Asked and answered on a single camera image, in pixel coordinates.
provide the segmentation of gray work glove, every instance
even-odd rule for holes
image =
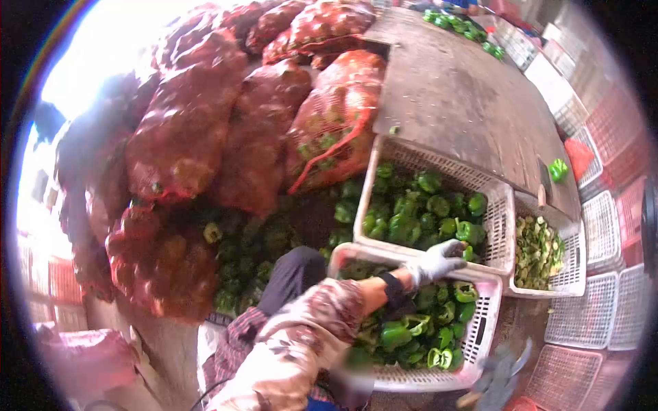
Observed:
[[[452,239],[433,245],[420,257],[404,263],[411,273],[413,289],[439,281],[448,273],[466,267],[466,261],[461,258],[463,251],[463,243]]]

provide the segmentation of worker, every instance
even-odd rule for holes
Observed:
[[[451,14],[465,14],[468,16],[477,16],[481,10],[479,0],[422,0],[412,4],[409,8],[420,12],[445,10]]]
[[[324,258],[308,247],[285,254],[258,306],[227,327],[204,361],[206,387],[218,384],[206,409],[337,409],[335,393],[314,387],[318,373],[342,357],[369,314],[398,310],[419,287],[464,268],[462,251],[452,239],[361,281],[325,278]]]

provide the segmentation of floral sleeve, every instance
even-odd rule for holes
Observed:
[[[354,342],[361,286],[327,278],[273,316],[209,410],[303,410],[318,371]]]

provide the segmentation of black pants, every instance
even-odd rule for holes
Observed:
[[[258,308],[272,316],[326,277],[324,257],[308,247],[297,247],[276,261]]]

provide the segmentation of person in blue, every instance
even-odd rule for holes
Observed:
[[[439,11],[443,9],[451,14],[465,14],[468,16],[476,16],[480,14],[479,0],[424,0],[409,7],[411,10],[424,12],[427,9]]]

